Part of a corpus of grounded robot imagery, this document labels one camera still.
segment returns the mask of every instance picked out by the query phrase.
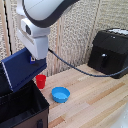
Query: wooden table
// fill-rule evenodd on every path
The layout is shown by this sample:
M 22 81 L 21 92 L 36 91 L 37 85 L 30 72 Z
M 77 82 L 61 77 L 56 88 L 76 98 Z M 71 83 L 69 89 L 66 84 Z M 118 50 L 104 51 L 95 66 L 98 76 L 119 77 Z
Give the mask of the wooden table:
M 78 68 L 100 74 L 87 65 Z M 66 103 L 52 100 L 51 90 L 57 86 L 70 90 Z M 110 128 L 128 102 L 128 75 L 94 78 L 70 69 L 48 77 L 41 92 L 50 103 L 49 128 Z

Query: plastic cup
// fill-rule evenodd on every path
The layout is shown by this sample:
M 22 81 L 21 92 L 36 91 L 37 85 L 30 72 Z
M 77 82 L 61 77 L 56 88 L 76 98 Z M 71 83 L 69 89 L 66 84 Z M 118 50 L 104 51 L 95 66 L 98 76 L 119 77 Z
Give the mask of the plastic cup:
M 36 76 L 36 84 L 39 89 L 43 89 L 45 87 L 45 81 L 46 81 L 45 75 L 40 74 Z

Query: power cord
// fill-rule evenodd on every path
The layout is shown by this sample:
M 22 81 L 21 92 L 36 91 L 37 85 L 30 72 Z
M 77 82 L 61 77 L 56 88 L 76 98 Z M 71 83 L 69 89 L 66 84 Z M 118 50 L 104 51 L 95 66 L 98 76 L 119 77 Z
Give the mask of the power cord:
M 48 49 L 49 52 L 51 52 L 52 54 L 54 54 L 59 60 L 61 60 L 62 62 L 64 62 L 65 64 L 67 64 L 68 66 L 70 66 L 71 68 L 74 68 L 75 70 L 83 73 L 83 74 L 86 74 L 86 75 L 89 75 L 89 76 L 93 76 L 93 77 L 111 77 L 111 76 L 115 76 L 115 75 L 118 75 L 122 72 L 124 72 L 126 69 L 128 69 L 128 67 L 122 69 L 121 71 L 117 72 L 117 73 L 114 73 L 114 74 L 110 74 L 110 75 L 93 75 L 93 74 L 89 74 L 87 72 L 84 72 L 76 67 L 74 67 L 73 65 L 67 63 L 66 61 L 64 61 L 62 58 L 60 58 L 54 51 L 52 51 L 51 49 Z

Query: small bowl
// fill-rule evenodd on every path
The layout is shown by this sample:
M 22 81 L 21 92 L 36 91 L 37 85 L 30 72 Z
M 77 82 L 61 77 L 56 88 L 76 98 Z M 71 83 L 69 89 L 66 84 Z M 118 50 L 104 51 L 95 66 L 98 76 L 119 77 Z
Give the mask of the small bowl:
M 55 87 L 52 89 L 53 100 L 58 103 L 65 103 L 70 96 L 68 89 L 64 87 Z

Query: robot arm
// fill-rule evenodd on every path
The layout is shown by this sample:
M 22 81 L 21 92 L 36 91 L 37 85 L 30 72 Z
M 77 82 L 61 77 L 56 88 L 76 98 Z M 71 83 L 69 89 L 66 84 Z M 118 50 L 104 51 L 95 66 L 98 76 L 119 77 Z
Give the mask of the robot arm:
M 33 58 L 40 60 L 47 56 L 50 26 L 77 1 L 17 0 L 17 35 Z
M 79 0 L 23 0 L 27 18 L 36 26 L 46 28 L 54 24 L 66 9 Z

